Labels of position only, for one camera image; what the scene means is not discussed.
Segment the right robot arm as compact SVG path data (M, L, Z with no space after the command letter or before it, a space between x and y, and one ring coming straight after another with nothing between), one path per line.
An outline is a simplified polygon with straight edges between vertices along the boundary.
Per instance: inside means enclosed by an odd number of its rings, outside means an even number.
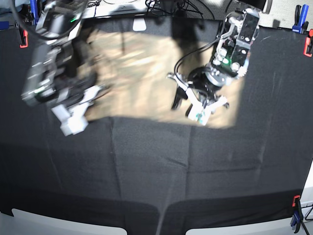
M29 106L91 106L109 85L97 85L95 54L81 34L87 0L49 0L35 28L22 27L38 39L21 98Z

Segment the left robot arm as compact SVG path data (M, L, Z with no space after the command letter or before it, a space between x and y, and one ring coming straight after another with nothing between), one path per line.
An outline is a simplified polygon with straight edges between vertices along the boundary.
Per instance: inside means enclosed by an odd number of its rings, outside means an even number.
M246 75L251 46L259 33L260 13L268 13L271 4L270 0L239 0L234 11L225 13L216 39L193 51L203 52L214 47L208 64L184 75L179 73L179 67L186 56L176 62L173 73L168 74L177 83L172 110L178 109L182 100L188 99L192 108L200 105L204 111L222 100L217 91Z

